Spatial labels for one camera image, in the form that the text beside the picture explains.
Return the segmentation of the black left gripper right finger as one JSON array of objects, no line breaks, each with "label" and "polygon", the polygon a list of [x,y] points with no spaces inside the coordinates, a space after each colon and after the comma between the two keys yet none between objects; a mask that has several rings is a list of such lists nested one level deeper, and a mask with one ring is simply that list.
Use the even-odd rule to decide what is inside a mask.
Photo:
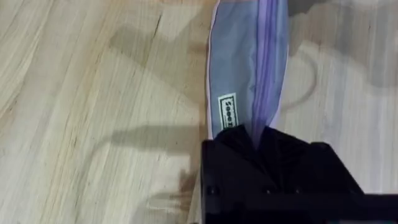
[{"label": "black left gripper right finger", "polygon": [[363,194],[334,149],[325,142],[305,142],[264,128],[259,157],[283,193]]}]

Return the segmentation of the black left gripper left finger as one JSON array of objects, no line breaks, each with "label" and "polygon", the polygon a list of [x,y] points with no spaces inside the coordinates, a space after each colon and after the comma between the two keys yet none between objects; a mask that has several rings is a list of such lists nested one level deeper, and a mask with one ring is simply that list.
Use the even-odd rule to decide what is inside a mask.
[{"label": "black left gripper left finger", "polygon": [[268,188],[268,173],[243,125],[202,142],[202,194],[251,195],[264,188]]}]

